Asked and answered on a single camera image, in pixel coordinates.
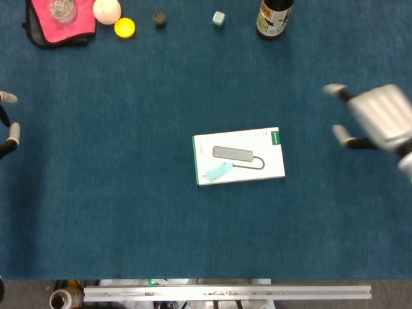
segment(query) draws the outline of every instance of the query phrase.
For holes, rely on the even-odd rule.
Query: small black cap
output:
[[[157,27],[163,27],[166,23],[166,15],[163,12],[154,13],[153,22],[156,24]]]

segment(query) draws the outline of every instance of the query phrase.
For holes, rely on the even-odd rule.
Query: white ball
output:
[[[114,24],[122,15],[122,8],[117,0],[96,0],[93,14],[102,24]]]

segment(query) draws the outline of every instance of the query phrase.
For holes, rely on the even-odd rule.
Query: metal bar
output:
[[[92,286],[84,301],[224,301],[371,299],[370,286],[183,285]]]

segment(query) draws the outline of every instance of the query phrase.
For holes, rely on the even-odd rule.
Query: green box label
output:
[[[279,131],[273,131],[272,134],[272,145],[280,145],[281,137],[279,136]]]

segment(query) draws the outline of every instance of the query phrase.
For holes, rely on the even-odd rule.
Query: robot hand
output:
[[[396,87],[386,85],[354,97],[345,85],[330,84],[324,91],[345,102],[369,138],[354,138],[341,125],[332,127],[343,146],[383,149],[400,156],[398,168],[412,181],[412,106]]]
[[[16,103],[17,97],[11,93],[0,91],[0,103]],[[20,125],[17,122],[10,123],[10,119],[5,109],[0,105],[0,120],[10,128],[9,137],[3,145],[0,145],[0,159],[11,153],[20,144]]]

